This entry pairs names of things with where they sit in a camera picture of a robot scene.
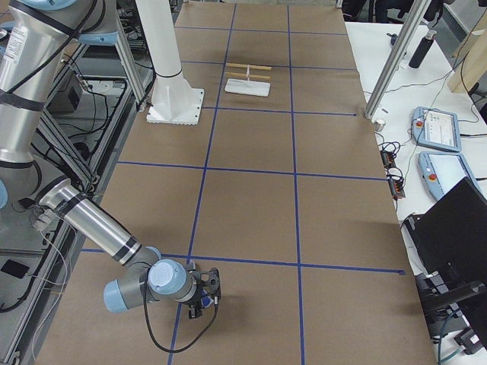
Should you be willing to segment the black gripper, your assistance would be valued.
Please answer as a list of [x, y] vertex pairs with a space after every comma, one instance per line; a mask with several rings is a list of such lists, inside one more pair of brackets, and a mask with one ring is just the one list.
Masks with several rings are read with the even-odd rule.
[[196, 280], [195, 293], [186, 303], [189, 306], [188, 318], [189, 320], [192, 320], [199, 318], [202, 315], [202, 310], [205, 309], [201, 304], [204, 281], [202, 280], [202, 273], [196, 269], [196, 263], [194, 261], [190, 261], [186, 264], [185, 268], [191, 274], [192, 278]]

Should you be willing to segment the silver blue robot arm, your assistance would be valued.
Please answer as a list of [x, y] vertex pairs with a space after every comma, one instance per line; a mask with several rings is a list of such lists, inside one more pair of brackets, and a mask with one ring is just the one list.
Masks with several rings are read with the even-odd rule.
[[12, 1], [14, 26], [1, 63], [1, 213], [30, 199], [69, 222], [127, 268], [108, 283], [106, 307], [120, 313], [170, 298], [196, 318], [218, 302], [218, 279], [202, 279], [189, 265], [143, 246], [117, 220], [30, 145], [47, 103], [64, 48], [73, 41], [113, 45], [119, 32], [113, 1]]

